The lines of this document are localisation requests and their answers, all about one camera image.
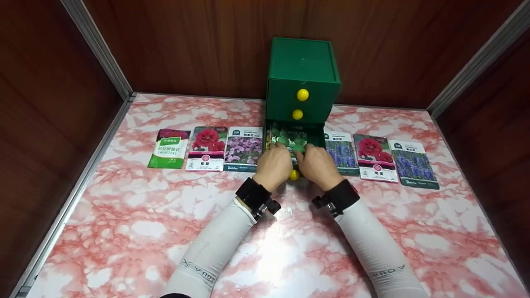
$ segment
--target pink marble surface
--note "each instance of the pink marble surface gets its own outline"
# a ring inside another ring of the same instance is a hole
[[[28,297],[157,297],[189,243],[249,173],[148,169],[161,128],[261,126],[262,101],[137,96]],[[423,143],[440,190],[350,181],[432,297],[527,297],[424,111],[335,106],[326,129]],[[307,181],[244,239],[212,297],[369,297],[366,277]]]

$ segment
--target purple flowers picture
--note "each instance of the purple flowers picture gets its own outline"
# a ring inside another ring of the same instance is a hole
[[[417,152],[393,151],[397,161],[397,172],[402,178],[436,181],[427,156]]]
[[[326,142],[326,149],[337,168],[357,168],[351,142]]]
[[[256,164],[261,155],[261,138],[229,137],[226,143],[225,162]]]

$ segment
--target arm sleeve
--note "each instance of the arm sleeve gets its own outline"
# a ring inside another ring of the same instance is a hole
[[[428,297],[401,248],[361,201],[335,218],[379,298]]]
[[[255,223],[252,214],[234,198],[190,245],[163,294],[210,297],[219,273]]]

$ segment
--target green cabinet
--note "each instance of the green cabinet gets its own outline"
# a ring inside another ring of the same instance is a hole
[[[270,141],[274,124],[304,131],[308,143],[325,147],[324,124],[340,88],[329,41],[273,38],[264,143]]]

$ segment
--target flower seed packet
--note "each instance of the flower seed packet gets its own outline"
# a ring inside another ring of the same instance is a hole
[[[359,176],[359,165],[351,143],[351,135],[343,132],[324,131],[326,150],[333,158],[339,173],[347,176]]]
[[[226,141],[224,170],[255,173],[262,140],[262,127],[231,127]]]
[[[225,126],[196,127],[190,140],[186,171],[222,172],[227,134]]]
[[[389,141],[396,160],[401,184],[410,187],[440,189],[425,149],[420,143]]]
[[[161,129],[156,136],[155,149],[148,168],[182,169],[191,131]]]
[[[385,137],[354,135],[361,179],[397,183],[398,174]]]

